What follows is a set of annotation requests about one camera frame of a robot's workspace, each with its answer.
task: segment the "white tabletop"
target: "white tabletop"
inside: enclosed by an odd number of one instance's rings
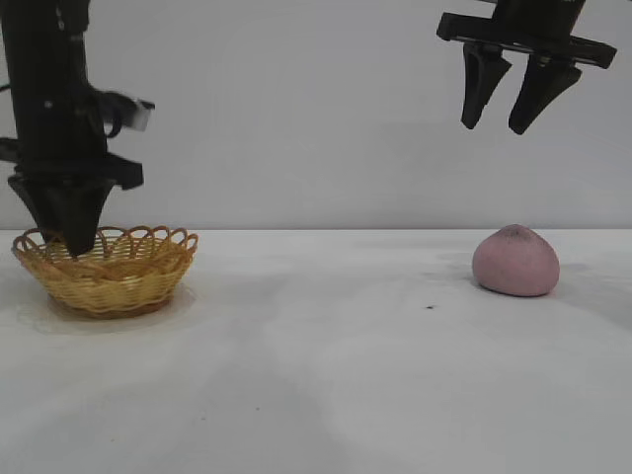
[[[632,232],[543,232],[541,299],[472,282],[489,233],[202,232],[173,306],[117,322],[7,250],[0,472],[629,473]]]

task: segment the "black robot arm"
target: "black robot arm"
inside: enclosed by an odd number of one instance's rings
[[[465,101],[462,121],[478,123],[496,87],[511,68],[504,50],[529,54],[510,128],[523,134],[560,94],[582,76],[578,63],[607,69],[616,49],[571,35],[586,0],[485,0],[497,3],[492,18],[445,13],[437,34],[464,42]]]
[[[61,233],[74,255],[94,246],[113,186],[143,183],[141,165],[110,153],[107,139],[124,126],[144,129],[154,109],[88,82],[89,6],[90,0],[0,3],[18,132],[0,140],[0,159],[16,164],[9,184],[37,226]]]

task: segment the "wicker basket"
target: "wicker basket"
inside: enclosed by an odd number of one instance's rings
[[[15,256],[57,302],[100,319],[169,303],[197,248],[196,234],[165,226],[102,227],[95,248],[78,258],[53,233],[30,230],[13,243]]]

